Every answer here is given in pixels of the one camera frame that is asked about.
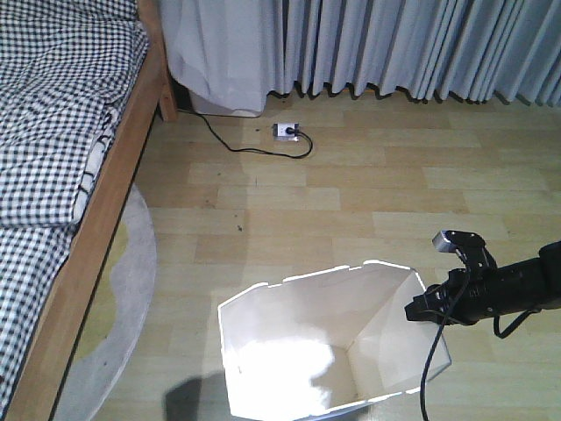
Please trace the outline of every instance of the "black cable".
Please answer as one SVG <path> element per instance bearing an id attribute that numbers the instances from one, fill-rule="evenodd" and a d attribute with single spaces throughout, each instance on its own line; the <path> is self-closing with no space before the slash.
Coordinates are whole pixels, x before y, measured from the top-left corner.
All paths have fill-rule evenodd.
<path id="1" fill-rule="evenodd" d="M 524 320 L 528 318 L 530 314 L 539 313 L 540 309 L 530 309 L 526 310 L 518 315 L 518 317 L 507 326 L 507 328 L 501 332 L 501 327 L 499 326 L 499 321 L 501 320 L 500 316 L 495 316 L 493 318 L 493 332 L 497 338 L 505 339 L 508 335 L 518 328 L 522 324 Z"/>
<path id="2" fill-rule="evenodd" d="M 470 281 L 469 275 L 470 272 L 468 268 L 467 273 L 465 274 L 465 280 L 464 283 L 462 284 L 462 288 L 460 288 L 456 296 L 454 296 L 454 299 L 451 302 L 450 307 L 448 307 L 448 310 L 444 313 L 444 318 L 442 319 L 442 322 L 438 326 L 437 334 L 435 335 L 435 339 L 432 342 L 432 346 L 430 347 L 427 360 L 424 363 L 423 375 L 421 376 L 421 389 L 419 390 L 419 402 L 421 405 L 421 413 L 423 414 L 423 421 L 429 421 L 429 414 L 427 413 L 427 407 L 426 407 L 426 383 L 427 383 L 427 376 L 429 375 L 430 362 L 432 361 L 432 357 L 434 356 L 435 351 L 437 350 L 438 341 L 442 336 L 442 332 L 444 330 L 444 327 L 446 326 L 446 322 L 450 318 L 450 315 L 454 311 L 454 307 L 456 307 L 456 304 L 458 303 L 460 297 L 464 294 L 465 289 L 469 284 Z"/>
<path id="3" fill-rule="evenodd" d="M 203 115 L 200 114 L 196 111 L 190 111 L 190 110 L 185 110 L 185 109 L 178 109 L 177 111 L 179 112 L 185 112 L 188 114 L 193 114 L 194 116 L 197 116 L 199 118 L 202 118 L 202 120 L 204 121 L 204 123 L 207 125 L 207 127 L 209 128 L 210 132 L 212 133 L 212 135 L 220 142 L 224 145 L 224 147 L 226 149 L 228 149 L 230 152 L 248 152 L 248 153 L 258 153 L 261 155 L 271 155 L 271 156 L 281 156 L 284 158 L 290 158 L 292 160 L 301 160 L 302 158 L 306 158 L 308 155 L 311 154 L 312 150 L 314 149 L 314 142 L 312 140 L 312 138 L 310 136 L 308 136 L 306 133 L 302 132 L 301 130 L 296 129 L 294 131 L 294 133 L 290 133 L 288 132 L 288 134 L 294 134 L 295 136 L 302 136 L 303 138 L 306 139 L 306 141 L 308 141 L 308 150 L 305 153 L 301 153 L 299 155 L 290 155 L 288 153 L 280 153 L 280 152 L 271 152 L 271 151 L 266 151 L 263 149 L 258 149 L 256 147 L 242 147 L 242 148 L 234 148 L 231 147 L 230 145 L 228 145 L 221 137 L 218 133 L 215 132 L 215 130 L 212 128 L 212 125 L 210 125 L 209 120 Z"/>

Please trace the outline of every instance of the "gray curtain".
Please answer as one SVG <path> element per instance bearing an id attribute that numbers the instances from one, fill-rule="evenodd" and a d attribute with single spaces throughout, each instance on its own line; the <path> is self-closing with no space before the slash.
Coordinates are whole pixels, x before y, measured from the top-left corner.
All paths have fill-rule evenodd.
<path id="1" fill-rule="evenodd" d="M 257 116 L 318 95 L 403 87 L 561 104 L 561 0 L 160 0 L 169 66 L 200 112 Z"/>

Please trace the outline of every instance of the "wooden floor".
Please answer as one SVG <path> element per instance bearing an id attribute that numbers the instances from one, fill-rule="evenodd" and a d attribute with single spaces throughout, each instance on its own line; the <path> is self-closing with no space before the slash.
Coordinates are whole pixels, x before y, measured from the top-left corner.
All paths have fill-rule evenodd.
<path id="1" fill-rule="evenodd" d="M 256 282 L 380 259 L 430 284 L 461 266 L 433 249 L 441 229 L 479 233 L 501 266 L 561 238 L 559 110 L 293 94 L 270 96 L 261 118 L 210 121 L 233 146 L 298 153 L 303 143 L 271 136 L 274 122 L 297 121 L 316 149 L 302 161 L 230 153 L 197 117 L 154 122 L 136 183 L 158 238 L 158 286 L 96 421 L 230 419 L 217 306 Z M 444 336 L 453 363 L 429 386 L 433 421 L 561 419 L 561 310 L 504 340 L 488 320 Z M 346 419 L 421 419 L 418 395 Z"/>

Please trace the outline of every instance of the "wall outlet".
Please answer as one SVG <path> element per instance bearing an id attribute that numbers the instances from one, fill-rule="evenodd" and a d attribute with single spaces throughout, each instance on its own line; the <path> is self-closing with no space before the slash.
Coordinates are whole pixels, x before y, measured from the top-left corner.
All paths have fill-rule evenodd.
<path id="1" fill-rule="evenodd" d="M 281 141 L 298 141 L 298 136 L 295 135 L 297 131 L 298 123 L 275 123 L 273 125 L 273 138 Z"/>

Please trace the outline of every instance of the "bed post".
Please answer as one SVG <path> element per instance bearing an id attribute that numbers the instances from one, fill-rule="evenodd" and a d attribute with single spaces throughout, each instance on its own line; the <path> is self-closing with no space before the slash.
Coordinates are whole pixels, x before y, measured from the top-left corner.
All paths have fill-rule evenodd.
<path id="1" fill-rule="evenodd" d="M 162 91 L 159 105 L 164 121 L 177 120 L 177 103 L 175 102 L 172 80 L 167 69 L 166 45 L 161 29 L 160 13 L 154 0 L 138 0 L 138 16 L 150 35 L 151 42 L 160 51 L 162 71 Z"/>

